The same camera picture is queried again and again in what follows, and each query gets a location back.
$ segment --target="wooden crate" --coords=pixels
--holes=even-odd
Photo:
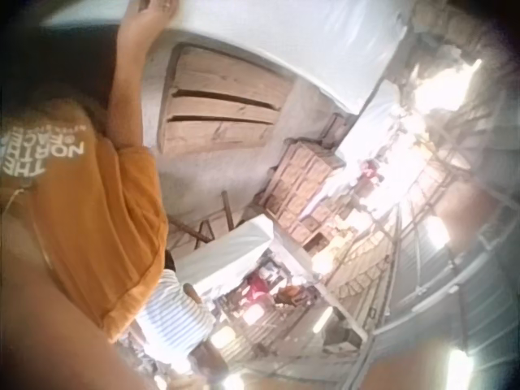
[[[238,58],[177,50],[162,104],[158,147],[171,156],[264,146],[292,83]]]
[[[321,201],[310,215],[302,220],[299,216],[318,194],[324,181],[343,166],[344,163],[330,150],[312,142],[298,141],[285,152],[262,196],[261,205],[265,205],[296,242],[304,245],[322,229],[322,234],[330,240],[334,229],[324,227],[324,224],[335,211],[333,202]]]

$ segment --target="white canopy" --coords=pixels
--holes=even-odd
[[[259,54],[358,114],[405,34],[410,0],[189,0],[172,27]],[[81,0],[47,26],[117,24],[128,0]]]
[[[202,299],[213,300],[254,270],[273,237],[272,221],[259,215],[182,258],[176,264],[177,277],[192,284]]]

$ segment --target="corrugated metal roof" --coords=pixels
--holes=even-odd
[[[468,353],[474,358],[471,389],[501,388],[517,364],[520,345],[518,298],[514,290],[520,274],[519,236],[520,223],[517,223],[508,238],[487,254],[485,266],[462,284],[459,292],[449,294],[426,311],[378,335],[375,356],[383,358],[436,336],[463,348],[463,329],[466,328]],[[475,243],[475,246],[476,250],[470,253],[483,251],[482,245]],[[461,294],[462,310],[458,293]]]

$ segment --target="person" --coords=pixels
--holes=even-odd
[[[2,113],[2,371],[16,388],[144,387],[108,341],[163,272],[167,219],[140,94],[176,8],[129,4],[104,128],[65,97]]]
[[[174,369],[195,351],[197,369],[214,382],[228,372],[220,353],[208,341],[215,322],[195,288],[191,284],[181,286],[167,251],[161,279],[131,324],[130,334],[148,356]]]

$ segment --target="wooden plank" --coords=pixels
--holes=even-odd
[[[284,105],[292,83],[246,61],[187,47],[181,52],[172,86],[265,102],[278,110]]]
[[[168,103],[167,118],[175,116],[247,119],[273,124],[279,112],[269,108],[208,97],[172,97]]]
[[[273,126],[264,123],[182,121],[164,124],[162,153],[187,154],[264,146]]]

